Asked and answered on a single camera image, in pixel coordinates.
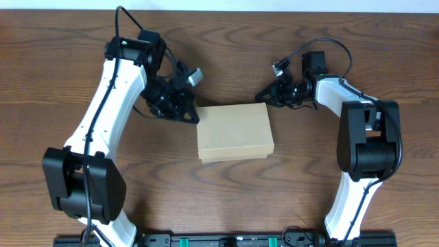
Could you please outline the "cardboard box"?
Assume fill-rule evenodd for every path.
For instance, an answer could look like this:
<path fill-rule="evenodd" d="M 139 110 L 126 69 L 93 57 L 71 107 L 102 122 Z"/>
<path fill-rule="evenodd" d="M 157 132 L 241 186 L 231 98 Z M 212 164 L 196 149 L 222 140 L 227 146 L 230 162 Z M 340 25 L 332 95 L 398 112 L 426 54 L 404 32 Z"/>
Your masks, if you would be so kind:
<path fill-rule="evenodd" d="M 274 140 L 265 103 L 197 108 L 198 156 L 203 163 L 266 158 Z"/>

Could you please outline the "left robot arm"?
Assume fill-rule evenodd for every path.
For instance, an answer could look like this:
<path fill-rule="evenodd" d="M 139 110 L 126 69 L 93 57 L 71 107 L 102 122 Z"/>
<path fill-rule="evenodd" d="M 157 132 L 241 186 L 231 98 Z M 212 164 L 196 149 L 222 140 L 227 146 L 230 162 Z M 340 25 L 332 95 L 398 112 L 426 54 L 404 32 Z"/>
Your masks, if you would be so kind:
<path fill-rule="evenodd" d="M 175 60 L 160 34 L 149 30 L 114 37 L 104 56 L 83 119 L 62 148 L 47 149 L 43 171 L 52 207 L 85 225 L 73 246 L 142 246 L 142 232 L 123 211 L 126 182 L 115 164 L 121 134 L 138 98 L 151 118 L 197 124 L 192 89 L 203 75 Z M 169 77 L 158 74 L 163 58 L 171 60 Z"/>

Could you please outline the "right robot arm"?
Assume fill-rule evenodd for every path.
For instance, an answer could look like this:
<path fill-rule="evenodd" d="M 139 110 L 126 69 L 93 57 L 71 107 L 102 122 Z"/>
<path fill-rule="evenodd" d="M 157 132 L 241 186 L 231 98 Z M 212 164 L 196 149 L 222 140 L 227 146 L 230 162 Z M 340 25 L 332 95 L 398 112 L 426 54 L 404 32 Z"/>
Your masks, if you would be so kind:
<path fill-rule="evenodd" d="M 368 205 L 382 183 L 402 161 L 399 105 L 371 97 L 336 74 L 329 73 L 323 51 L 301 56 L 302 80 L 289 72 L 289 58 L 274 63 L 277 79 L 255 95 L 257 102 L 293 110 L 322 105 L 339 119 L 337 163 L 340 185 L 324 218 L 324 233 L 312 246 L 362 246 L 360 226 Z"/>

